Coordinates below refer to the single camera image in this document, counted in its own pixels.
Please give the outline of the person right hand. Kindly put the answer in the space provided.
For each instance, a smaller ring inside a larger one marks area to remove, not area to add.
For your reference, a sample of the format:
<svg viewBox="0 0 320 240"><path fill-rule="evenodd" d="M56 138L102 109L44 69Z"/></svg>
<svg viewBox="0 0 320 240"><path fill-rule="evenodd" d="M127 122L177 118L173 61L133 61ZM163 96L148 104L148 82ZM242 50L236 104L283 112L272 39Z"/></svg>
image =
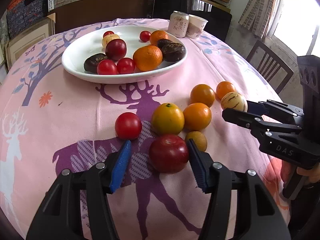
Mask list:
<svg viewBox="0 0 320 240"><path fill-rule="evenodd" d="M280 169L280 176L282 181L284 182L284 185L287 184L287 181L290 178L290 174L294 170L294 166L291 163L288 163L284 160L281 161L281 169ZM320 165L317 163L312 169L305 170L301 167L295 168L298 175L306 177L307 180L305 182L305 185L308 184L314 184L319 182L320 180Z"/></svg>

